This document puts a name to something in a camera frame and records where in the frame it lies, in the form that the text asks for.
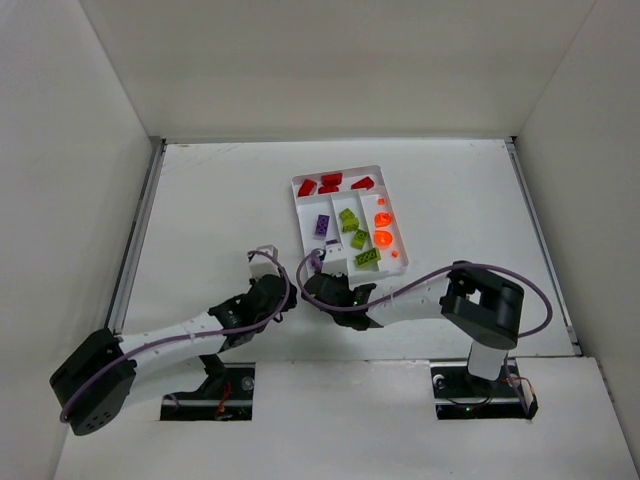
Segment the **small red lego brick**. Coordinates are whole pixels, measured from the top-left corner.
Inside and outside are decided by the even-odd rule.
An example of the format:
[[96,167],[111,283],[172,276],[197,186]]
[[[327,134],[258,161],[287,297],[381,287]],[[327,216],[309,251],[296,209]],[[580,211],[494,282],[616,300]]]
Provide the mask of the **small red lego brick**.
[[351,186],[351,190],[370,190],[375,186],[375,181],[370,176],[365,176],[358,181],[354,182]]

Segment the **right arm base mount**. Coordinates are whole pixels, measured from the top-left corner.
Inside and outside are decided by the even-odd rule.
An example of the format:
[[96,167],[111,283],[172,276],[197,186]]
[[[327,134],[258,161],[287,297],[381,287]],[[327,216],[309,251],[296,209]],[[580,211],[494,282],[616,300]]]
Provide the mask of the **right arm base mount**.
[[539,410],[531,381],[507,357],[496,380],[472,376],[463,361],[430,364],[438,420],[533,420]]

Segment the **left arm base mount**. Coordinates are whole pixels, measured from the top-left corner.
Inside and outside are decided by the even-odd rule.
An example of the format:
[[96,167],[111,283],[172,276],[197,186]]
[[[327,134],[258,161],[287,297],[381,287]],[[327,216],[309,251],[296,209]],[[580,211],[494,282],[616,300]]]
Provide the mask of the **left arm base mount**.
[[224,363],[217,355],[198,358],[202,380],[163,397],[161,421],[244,422],[253,416],[254,363]]

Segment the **red curved lego brick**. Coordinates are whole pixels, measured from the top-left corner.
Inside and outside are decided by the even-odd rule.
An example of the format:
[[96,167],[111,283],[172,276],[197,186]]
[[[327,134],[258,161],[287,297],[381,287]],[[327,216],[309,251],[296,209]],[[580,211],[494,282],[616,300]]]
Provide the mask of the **red curved lego brick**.
[[328,185],[328,186],[322,186],[318,189],[318,194],[322,195],[322,194],[331,194],[331,193],[336,193],[339,192],[340,188],[337,185]]

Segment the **small orange lego pieces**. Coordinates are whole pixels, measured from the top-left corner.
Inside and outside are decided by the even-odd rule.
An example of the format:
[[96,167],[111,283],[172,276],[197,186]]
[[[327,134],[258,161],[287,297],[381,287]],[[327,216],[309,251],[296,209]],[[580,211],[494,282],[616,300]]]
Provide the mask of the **small orange lego pieces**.
[[395,246],[395,237],[392,231],[393,214],[386,209],[387,201],[384,197],[378,198],[377,205],[380,211],[374,216],[374,243],[378,248],[387,250],[391,258],[398,259],[400,253]]

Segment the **red flower lego brick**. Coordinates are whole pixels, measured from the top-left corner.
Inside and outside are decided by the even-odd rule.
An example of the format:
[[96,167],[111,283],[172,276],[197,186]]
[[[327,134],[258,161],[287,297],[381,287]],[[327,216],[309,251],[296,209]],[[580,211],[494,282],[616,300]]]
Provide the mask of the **red flower lego brick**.
[[317,182],[313,179],[306,178],[300,185],[297,197],[307,197],[313,195],[317,190]]

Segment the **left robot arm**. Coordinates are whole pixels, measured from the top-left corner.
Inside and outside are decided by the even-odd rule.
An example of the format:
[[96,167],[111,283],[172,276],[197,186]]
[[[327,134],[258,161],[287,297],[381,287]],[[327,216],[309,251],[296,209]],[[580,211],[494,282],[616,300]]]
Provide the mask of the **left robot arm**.
[[297,304],[291,281],[267,274],[249,290],[198,316],[142,334],[117,336],[92,332],[55,370],[49,384],[60,404],[60,422],[77,436],[96,432],[138,400],[155,374],[171,382],[169,369],[193,360],[209,373],[202,357],[215,357],[250,342],[271,321]]

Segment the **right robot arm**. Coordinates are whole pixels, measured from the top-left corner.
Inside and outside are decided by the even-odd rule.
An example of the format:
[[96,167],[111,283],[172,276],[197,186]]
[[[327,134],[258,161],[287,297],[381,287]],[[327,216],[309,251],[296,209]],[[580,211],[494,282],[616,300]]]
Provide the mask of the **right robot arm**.
[[302,295],[337,325],[356,331],[447,320],[471,338],[468,373],[487,381],[498,380],[517,346],[524,301],[518,284],[464,261],[396,291],[375,283],[352,288],[344,276],[316,273],[303,284]]

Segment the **red square lego brick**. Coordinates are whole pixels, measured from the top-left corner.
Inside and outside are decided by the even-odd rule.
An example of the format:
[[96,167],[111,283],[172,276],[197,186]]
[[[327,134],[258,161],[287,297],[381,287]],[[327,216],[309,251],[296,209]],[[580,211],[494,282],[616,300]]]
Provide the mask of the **red square lego brick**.
[[323,186],[337,186],[342,183],[343,174],[341,172],[331,173],[323,175],[321,177],[321,183]]

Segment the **lime green small lego brick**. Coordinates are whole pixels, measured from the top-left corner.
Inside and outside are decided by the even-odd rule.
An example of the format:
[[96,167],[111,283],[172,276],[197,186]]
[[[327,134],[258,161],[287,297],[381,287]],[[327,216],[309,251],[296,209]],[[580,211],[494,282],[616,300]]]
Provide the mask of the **lime green small lego brick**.
[[360,226],[360,222],[357,217],[347,218],[342,221],[343,232],[357,231],[359,229],[359,226]]

